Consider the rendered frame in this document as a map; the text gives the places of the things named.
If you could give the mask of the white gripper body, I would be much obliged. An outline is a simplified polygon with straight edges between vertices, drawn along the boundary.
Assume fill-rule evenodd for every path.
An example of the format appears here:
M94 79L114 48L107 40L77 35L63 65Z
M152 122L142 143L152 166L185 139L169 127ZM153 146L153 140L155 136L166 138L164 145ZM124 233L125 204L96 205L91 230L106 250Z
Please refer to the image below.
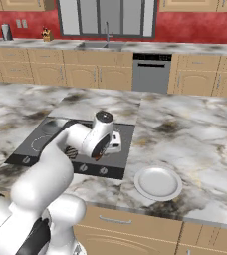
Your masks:
M112 140L105 151L105 154L119 153L121 152L121 141Z

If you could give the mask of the dark grey hob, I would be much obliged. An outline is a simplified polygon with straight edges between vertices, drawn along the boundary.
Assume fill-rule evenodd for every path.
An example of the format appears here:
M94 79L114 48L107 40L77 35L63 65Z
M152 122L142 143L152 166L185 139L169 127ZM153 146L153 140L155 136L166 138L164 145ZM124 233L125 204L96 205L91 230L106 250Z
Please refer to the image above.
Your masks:
M42 147L62 127L67 128L71 124L71 121L72 119L46 117L8 157L6 163L28 167L34 165L39 159ZM112 179L123 179L133 132L134 125L114 124L112 140L121 141L121 152L104 154L98 161L88 158L85 155L75 154L75 151L72 148L67 147L65 155L71 160L74 173ZM27 164L23 162L23 159L26 156L29 156L31 159ZM88 167L87 171L80 172L80 166L82 164L85 164ZM108 170L106 175L100 174L100 169L103 167Z

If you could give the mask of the white round plate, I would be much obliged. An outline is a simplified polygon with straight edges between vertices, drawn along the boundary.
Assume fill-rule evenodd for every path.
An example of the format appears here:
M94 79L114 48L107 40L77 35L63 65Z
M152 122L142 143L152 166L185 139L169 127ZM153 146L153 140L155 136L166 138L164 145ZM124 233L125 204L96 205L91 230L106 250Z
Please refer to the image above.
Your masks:
M154 201L170 201L182 191L182 180L171 169L150 166L138 171L134 177L136 190Z

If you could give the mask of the silver dishwasher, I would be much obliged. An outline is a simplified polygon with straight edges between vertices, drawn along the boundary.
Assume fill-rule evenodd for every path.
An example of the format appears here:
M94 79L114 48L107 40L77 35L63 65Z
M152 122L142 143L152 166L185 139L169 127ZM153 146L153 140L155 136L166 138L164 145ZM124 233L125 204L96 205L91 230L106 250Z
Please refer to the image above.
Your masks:
M132 89L166 94L171 54L134 53Z

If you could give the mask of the tan drawer front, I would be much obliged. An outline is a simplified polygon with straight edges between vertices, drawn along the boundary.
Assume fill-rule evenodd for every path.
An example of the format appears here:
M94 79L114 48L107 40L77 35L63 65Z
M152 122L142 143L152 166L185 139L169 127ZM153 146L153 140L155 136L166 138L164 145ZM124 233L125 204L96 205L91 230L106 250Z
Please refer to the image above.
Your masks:
M185 222L175 255L227 255L227 229Z
M132 220L132 223L124 225L105 222L99 219L99 215L124 221ZM86 216L80 225L172 242L177 241L181 229L180 221L95 206L87 207Z

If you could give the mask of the tan cupboard door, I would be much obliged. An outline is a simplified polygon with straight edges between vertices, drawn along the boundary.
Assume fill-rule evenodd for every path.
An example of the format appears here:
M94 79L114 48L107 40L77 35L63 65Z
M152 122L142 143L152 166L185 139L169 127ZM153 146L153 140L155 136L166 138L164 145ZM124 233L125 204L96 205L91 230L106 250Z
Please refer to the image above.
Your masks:
M175 255L176 243L78 225L78 241L87 255Z

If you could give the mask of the tan base cupboard run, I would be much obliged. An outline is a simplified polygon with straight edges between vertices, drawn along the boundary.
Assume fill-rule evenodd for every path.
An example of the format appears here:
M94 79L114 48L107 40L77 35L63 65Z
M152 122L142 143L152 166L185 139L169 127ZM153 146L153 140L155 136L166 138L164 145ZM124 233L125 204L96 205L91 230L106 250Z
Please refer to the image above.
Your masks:
M0 48L0 82L132 90L130 52Z
M167 92L227 98L227 56L173 54Z

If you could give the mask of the steel sink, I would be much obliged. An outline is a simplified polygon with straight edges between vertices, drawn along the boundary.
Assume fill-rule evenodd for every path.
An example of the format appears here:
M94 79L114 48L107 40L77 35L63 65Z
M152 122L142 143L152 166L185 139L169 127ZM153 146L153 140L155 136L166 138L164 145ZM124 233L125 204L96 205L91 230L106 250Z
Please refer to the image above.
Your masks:
M124 42L105 42L105 41L84 41L76 47L77 50L103 50L120 51Z

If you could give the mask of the silver tap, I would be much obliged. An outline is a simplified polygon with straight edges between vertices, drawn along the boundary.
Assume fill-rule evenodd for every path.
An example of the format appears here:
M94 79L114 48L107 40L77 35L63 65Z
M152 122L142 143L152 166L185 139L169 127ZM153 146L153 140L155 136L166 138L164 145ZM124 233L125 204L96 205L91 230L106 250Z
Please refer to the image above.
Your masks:
M106 38L107 38L107 43L110 42L110 38L113 37L114 35L110 34L110 26L109 26L109 22L106 21Z

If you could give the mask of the grey framed window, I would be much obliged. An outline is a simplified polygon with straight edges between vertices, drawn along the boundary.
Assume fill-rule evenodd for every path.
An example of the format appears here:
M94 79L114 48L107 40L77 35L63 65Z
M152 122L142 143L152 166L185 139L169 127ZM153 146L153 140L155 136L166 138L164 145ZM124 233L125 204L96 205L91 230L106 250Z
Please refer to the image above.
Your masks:
M153 38L157 0L57 0L63 36Z

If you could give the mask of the wooden knife block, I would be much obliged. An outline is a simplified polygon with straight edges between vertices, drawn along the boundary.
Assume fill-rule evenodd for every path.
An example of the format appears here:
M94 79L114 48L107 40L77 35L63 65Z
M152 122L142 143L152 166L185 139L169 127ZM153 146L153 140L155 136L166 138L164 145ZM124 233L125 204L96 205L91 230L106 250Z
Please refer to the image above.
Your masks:
M52 32L47 28L43 29L43 32L41 33L41 35L44 42L51 42L54 40Z

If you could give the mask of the grey metal jar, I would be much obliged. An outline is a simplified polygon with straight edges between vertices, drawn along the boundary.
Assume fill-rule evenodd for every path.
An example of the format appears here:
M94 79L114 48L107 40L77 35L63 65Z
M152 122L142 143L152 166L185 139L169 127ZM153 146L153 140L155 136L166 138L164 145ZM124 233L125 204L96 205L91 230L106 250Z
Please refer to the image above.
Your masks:
M12 41L13 36L11 32L11 28L9 24L2 24L1 25L1 32L2 32L2 38L4 41Z

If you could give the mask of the tan wall cupboard run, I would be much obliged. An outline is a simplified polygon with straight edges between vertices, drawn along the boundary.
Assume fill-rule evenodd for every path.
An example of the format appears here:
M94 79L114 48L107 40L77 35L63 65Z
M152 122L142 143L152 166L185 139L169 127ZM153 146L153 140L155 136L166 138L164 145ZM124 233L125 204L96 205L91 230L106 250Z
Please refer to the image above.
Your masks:
M227 12L227 0L159 0L160 12Z
M55 9L55 0L0 0L0 11L41 12Z

